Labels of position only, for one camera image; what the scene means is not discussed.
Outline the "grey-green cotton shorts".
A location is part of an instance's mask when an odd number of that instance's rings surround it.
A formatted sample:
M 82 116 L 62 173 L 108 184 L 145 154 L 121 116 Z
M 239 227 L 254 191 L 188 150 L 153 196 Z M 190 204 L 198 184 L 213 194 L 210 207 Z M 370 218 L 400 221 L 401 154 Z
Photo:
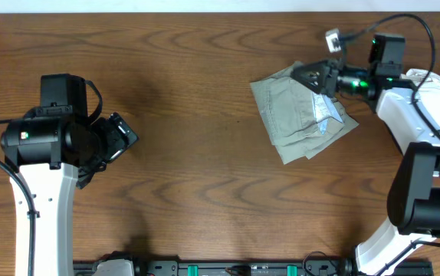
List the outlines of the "grey-green cotton shorts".
M 358 126 L 334 98 L 315 94 L 291 77 L 299 61 L 250 83 L 258 111 L 283 164 L 311 159 Z

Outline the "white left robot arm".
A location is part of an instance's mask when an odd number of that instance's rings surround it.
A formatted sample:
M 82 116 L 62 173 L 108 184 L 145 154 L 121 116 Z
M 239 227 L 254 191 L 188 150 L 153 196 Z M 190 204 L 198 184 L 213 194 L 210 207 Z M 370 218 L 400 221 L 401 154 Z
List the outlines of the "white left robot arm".
M 15 273 L 72 275 L 76 189 L 139 137 L 118 113 L 81 116 L 70 106 L 36 107 L 2 134 L 16 211 Z

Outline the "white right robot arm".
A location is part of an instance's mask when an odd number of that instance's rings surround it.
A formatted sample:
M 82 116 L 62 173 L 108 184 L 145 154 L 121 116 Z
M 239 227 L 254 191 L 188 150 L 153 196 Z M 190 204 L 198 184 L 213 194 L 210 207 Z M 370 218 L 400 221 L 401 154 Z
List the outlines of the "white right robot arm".
M 386 201 L 387 217 L 340 262 L 339 275 L 392 275 L 422 246 L 440 248 L 440 130 L 417 99 L 417 86 L 402 79 L 398 64 L 370 69 L 326 60 L 293 70 L 292 78 L 317 94 L 363 97 L 385 123 L 403 158 Z

